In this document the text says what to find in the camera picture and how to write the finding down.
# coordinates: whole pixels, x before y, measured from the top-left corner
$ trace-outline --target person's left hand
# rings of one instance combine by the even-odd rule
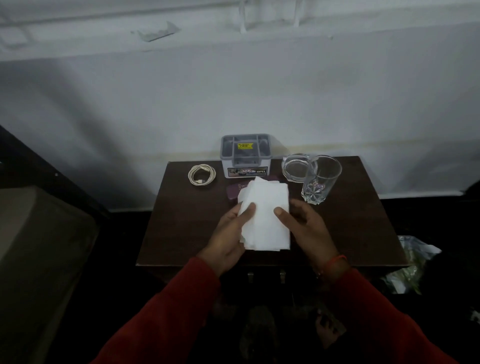
[[[231,269],[245,252],[245,247],[240,243],[242,226],[255,214],[255,204],[238,216],[241,204],[223,215],[207,246],[198,254],[201,260],[207,263],[217,277]]]

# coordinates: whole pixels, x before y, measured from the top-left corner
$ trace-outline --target clear glass tumbler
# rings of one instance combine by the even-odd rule
[[[335,158],[330,156],[311,157],[301,191],[303,199],[313,205],[325,201],[341,173],[342,165]]]

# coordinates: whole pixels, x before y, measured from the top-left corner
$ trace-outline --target bare foot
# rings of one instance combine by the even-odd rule
[[[322,342],[322,346],[324,349],[327,349],[340,337],[341,334],[334,327],[333,321],[330,320],[327,315],[323,314],[320,309],[317,313],[318,316],[315,320],[315,328],[317,329],[317,334]]]

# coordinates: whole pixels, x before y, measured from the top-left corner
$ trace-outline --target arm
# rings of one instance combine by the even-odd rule
[[[299,214],[304,224],[279,207],[274,212],[321,272],[339,255],[338,250],[320,215],[303,201],[290,202],[291,211]],[[331,288],[328,307],[362,344],[367,357],[383,363],[456,363],[345,260],[329,265],[324,277]]]
[[[241,228],[255,213],[240,205],[219,221],[208,245],[100,350],[92,364],[183,363],[213,306],[218,277],[245,251]]]

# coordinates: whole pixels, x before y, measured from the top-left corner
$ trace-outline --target yellow price sticker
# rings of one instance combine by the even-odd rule
[[[253,149],[253,143],[238,143],[239,149]]]

